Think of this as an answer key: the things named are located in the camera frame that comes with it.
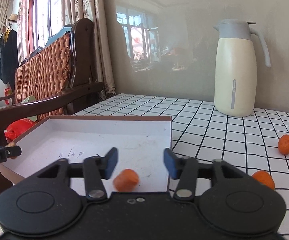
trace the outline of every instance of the box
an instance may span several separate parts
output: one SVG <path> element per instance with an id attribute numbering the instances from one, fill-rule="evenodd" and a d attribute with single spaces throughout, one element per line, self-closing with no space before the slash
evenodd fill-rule
<path id="1" fill-rule="evenodd" d="M 163 150 L 171 147 L 171 125 L 170 116 L 49 116 L 15 140 L 22 154 L 0 163 L 0 171 L 16 184 L 59 158 L 79 163 L 116 147 L 117 166 L 111 179 L 102 180 L 108 196 L 115 191 L 112 180 L 126 168 L 139 175 L 136 192 L 166 191 Z M 86 195 L 81 178 L 72 178 L 71 188 Z"/>

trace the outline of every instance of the thermos label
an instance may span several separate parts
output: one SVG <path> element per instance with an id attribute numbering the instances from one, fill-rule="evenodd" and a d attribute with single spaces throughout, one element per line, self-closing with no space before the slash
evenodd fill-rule
<path id="1" fill-rule="evenodd" d="M 234 79 L 232 83 L 231 109 L 234 109 L 234 102 L 236 99 L 236 85 L 237 85 L 237 81 Z"/>

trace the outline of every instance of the hat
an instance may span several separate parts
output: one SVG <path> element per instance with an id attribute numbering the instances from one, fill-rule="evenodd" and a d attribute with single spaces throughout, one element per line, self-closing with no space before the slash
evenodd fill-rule
<path id="1" fill-rule="evenodd" d="M 18 22 L 18 14 L 11 14 L 7 20 L 8 22 L 17 23 Z"/>

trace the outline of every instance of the woven backrest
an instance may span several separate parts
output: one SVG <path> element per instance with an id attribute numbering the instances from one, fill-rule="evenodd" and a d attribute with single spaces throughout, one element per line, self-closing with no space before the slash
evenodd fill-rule
<path id="1" fill-rule="evenodd" d="M 17 68 L 15 73 L 15 103 L 28 96 L 43 99 L 61 92 L 68 86 L 71 71 L 70 34 L 65 34 L 39 54 Z M 60 108 L 41 114 L 38 120 L 48 115 L 63 115 Z"/>

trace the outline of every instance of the black jacket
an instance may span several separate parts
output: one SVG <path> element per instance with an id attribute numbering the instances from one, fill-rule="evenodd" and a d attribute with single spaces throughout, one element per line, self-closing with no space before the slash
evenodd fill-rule
<path id="1" fill-rule="evenodd" d="M 15 71 L 19 66 L 17 32 L 11 30 L 8 35 L 6 44 L 0 38 L 0 79 L 4 84 L 9 82 L 11 89 L 15 90 Z"/>

